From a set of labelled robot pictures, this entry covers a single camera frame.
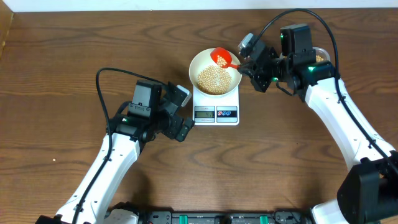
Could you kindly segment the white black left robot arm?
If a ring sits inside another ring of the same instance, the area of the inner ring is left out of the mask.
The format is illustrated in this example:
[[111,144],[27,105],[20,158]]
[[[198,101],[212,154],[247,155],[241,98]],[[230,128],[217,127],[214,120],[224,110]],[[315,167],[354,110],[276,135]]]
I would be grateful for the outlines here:
[[109,211],[109,205],[126,172],[146,143],[162,133],[182,142],[195,124],[177,111],[192,94],[181,85],[139,80],[132,101],[124,102],[109,120],[109,133],[84,179],[54,217],[41,215],[37,223],[140,223],[128,208]]

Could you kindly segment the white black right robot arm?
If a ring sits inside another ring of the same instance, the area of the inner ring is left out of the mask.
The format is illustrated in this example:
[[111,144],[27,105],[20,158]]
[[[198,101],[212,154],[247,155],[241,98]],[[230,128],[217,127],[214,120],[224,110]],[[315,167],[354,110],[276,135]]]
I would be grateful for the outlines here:
[[256,35],[239,44],[247,75],[255,90],[285,82],[287,94],[298,96],[323,121],[337,143],[348,175],[334,200],[311,210],[314,223],[376,223],[397,215],[397,151],[369,124],[354,104],[336,68],[316,60],[306,24],[280,30],[282,51],[277,53]]

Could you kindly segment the red measuring scoop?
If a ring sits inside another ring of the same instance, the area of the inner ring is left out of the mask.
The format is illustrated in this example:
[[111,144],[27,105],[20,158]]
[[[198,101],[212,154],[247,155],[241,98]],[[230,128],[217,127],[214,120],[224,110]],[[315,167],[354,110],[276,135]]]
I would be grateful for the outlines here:
[[211,59],[217,66],[221,68],[238,69],[239,65],[233,64],[233,58],[229,51],[224,48],[217,47],[210,53]]

